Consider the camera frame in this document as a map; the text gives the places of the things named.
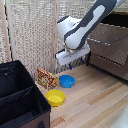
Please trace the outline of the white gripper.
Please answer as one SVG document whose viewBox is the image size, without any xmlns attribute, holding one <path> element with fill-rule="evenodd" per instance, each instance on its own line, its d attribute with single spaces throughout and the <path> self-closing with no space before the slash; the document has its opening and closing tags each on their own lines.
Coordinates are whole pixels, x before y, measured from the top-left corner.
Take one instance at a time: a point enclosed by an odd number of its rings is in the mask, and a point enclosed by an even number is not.
<svg viewBox="0 0 128 128">
<path fill-rule="evenodd" d="M 72 52 L 68 52 L 67 49 L 63 49 L 55 54 L 55 58 L 59 61 L 61 66 L 68 64 L 69 62 L 78 59 L 90 51 L 89 45 L 85 44 L 80 50 L 73 50 Z"/>
</svg>

